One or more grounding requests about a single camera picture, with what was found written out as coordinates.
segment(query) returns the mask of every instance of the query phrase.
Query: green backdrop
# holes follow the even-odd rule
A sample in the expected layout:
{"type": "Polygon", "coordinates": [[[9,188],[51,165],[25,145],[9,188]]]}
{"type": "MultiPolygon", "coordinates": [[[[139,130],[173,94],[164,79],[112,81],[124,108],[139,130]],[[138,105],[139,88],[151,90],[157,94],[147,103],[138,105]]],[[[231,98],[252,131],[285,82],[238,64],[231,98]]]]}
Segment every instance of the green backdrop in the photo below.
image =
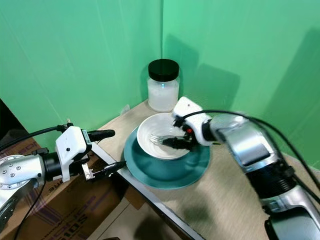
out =
{"type": "MultiPolygon", "coordinates": [[[[320,169],[319,9],[316,0],[0,0],[0,97],[29,132],[68,117],[95,129],[145,100],[148,63],[170,58],[181,96],[271,122],[320,169]]],[[[52,148],[57,136],[37,140],[52,148]]]]}

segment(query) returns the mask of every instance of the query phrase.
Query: fork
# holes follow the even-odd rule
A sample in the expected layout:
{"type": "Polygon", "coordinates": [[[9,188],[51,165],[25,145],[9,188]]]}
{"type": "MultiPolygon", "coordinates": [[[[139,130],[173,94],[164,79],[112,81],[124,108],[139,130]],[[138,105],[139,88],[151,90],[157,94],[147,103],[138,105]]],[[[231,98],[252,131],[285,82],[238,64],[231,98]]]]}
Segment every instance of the fork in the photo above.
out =
{"type": "Polygon", "coordinates": [[[185,140],[183,136],[174,136],[174,135],[165,135],[165,136],[157,136],[154,134],[151,134],[149,137],[150,142],[153,144],[163,144],[164,140],[171,139],[171,138],[177,138],[178,140],[185,140]]]}

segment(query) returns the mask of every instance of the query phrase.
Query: table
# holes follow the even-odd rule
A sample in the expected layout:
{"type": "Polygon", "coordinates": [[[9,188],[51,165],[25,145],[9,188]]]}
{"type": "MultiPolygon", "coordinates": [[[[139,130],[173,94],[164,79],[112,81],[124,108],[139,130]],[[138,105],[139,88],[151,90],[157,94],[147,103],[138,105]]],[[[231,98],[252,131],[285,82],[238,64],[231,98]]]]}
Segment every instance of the table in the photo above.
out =
{"type": "MultiPolygon", "coordinates": [[[[115,136],[94,144],[92,150],[109,164],[123,160],[127,137],[144,119],[156,113],[144,101],[114,118],[100,130],[113,129],[115,136]]],[[[119,172],[191,239],[267,240],[264,222],[268,215],[236,161],[224,145],[212,146],[210,155],[203,177],[182,189],[155,189],[138,182],[127,168],[119,172]]],[[[318,193],[302,165],[288,155],[286,159],[318,193]]]]}

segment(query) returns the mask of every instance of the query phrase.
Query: cardboard box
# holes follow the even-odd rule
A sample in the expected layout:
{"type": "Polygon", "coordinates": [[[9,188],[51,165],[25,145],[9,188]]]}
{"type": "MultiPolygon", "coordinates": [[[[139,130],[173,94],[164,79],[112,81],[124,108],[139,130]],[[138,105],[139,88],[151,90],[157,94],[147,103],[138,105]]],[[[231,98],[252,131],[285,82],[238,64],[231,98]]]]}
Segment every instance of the cardboard box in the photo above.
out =
{"type": "MultiPolygon", "coordinates": [[[[31,138],[1,155],[27,155],[38,148],[40,146],[31,138]]],[[[90,165],[98,159],[93,154],[90,158],[90,165]]],[[[40,189],[41,187],[34,189],[17,204],[13,216],[0,234],[0,239],[13,240],[19,224],[37,198],[40,189]]],[[[84,176],[80,175],[65,183],[60,179],[47,182],[39,201],[24,222],[18,239],[87,239],[120,200],[119,186],[115,186],[110,178],[92,183],[86,182],[84,176]]]]}

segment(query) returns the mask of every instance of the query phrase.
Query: wire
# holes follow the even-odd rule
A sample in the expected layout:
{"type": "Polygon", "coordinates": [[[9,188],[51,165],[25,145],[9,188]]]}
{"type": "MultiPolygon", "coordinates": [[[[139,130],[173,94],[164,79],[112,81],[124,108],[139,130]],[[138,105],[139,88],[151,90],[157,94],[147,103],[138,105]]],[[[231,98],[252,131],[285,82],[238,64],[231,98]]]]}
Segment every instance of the wire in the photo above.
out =
{"type": "Polygon", "coordinates": [[[43,190],[44,190],[44,188],[45,188],[46,183],[47,183],[47,181],[45,180],[45,181],[44,181],[44,184],[43,184],[43,186],[42,186],[42,188],[41,188],[41,190],[40,190],[40,192],[39,192],[39,194],[38,194],[38,196],[37,196],[36,199],[34,200],[33,204],[32,204],[31,207],[29,208],[28,212],[25,214],[24,218],[22,219],[22,221],[21,221],[18,229],[17,229],[16,232],[15,232],[14,240],[17,240],[17,239],[18,239],[18,235],[19,235],[19,232],[20,232],[20,230],[21,230],[21,227],[22,227],[22,225],[24,224],[24,222],[26,221],[29,213],[31,212],[31,210],[34,208],[34,206],[36,205],[37,201],[39,200],[39,198],[40,198],[40,196],[41,196],[41,194],[42,194],[42,192],[43,192],[43,190]]]}
{"type": "Polygon", "coordinates": [[[45,129],[42,129],[42,130],[39,130],[39,131],[35,131],[35,132],[32,132],[32,133],[29,133],[28,135],[18,137],[17,139],[0,146],[0,152],[2,150],[12,146],[12,145],[15,145],[15,144],[23,141],[23,140],[26,140],[28,138],[32,138],[32,137],[40,135],[40,134],[44,134],[44,133],[48,133],[48,132],[51,132],[51,131],[55,131],[55,130],[58,130],[58,126],[48,127],[48,128],[45,128],[45,129]]]}
{"type": "Polygon", "coordinates": [[[224,113],[224,114],[232,114],[232,115],[237,115],[237,116],[241,116],[245,119],[248,119],[249,121],[253,122],[254,124],[256,124],[257,126],[259,126],[260,128],[262,128],[265,133],[267,134],[267,136],[270,138],[270,140],[272,141],[272,143],[274,144],[274,147],[278,150],[279,154],[281,154],[281,151],[276,143],[276,141],[273,139],[273,137],[269,134],[269,132],[266,130],[266,128],[263,125],[266,125],[267,127],[269,127],[270,129],[272,129],[273,131],[275,131],[284,141],[285,143],[289,146],[289,148],[293,151],[293,153],[295,154],[295,156],[298,158],[298,160],[302,163],[304,169],[307,171],[307,173],[309,174],[309,176],[312,178],[314,184],[317,186],[317,188],[320,190],[320,183],[318,181],[318,179],[316,178],[316,176],[313,174],[313,172],[311,171],[311,169],[309,168],[309,166],[307,165],[306,161],[303,159],[303,157],[299,154],[299,152],[297,151],[297,149],[293,146],[293,144],[286,138],[286,136],[280,131],[278,130],[276,127],[272,126],[270,123],[267,123],[266,121],[263,121],[261,119],[255,118],[255,117],[249,117],[246,116],[244,114],[241,113],[237,113],[237,112],[233,112],[233,111],[225,111],[225,110],[201,110],[201,111],[195,111],[192,113],[189,113],[187,115],[184,115],[183,117],[181,117],[180,119],[178,119],[178,121],[183,121],[188,117],[191,117],[193,115],[197,115],[197,114],[203,114],[203,113],[224,113]]]}
{"type": "Polygon", "coordinates": [[[313,197],[314,200],[316,200],[316,202],[318,204],[320,204],[320,198],[297,176],[297,175],[293,175],[294,179],[301,185],[301,187],[303,187],[306,192],[313,197]]]}

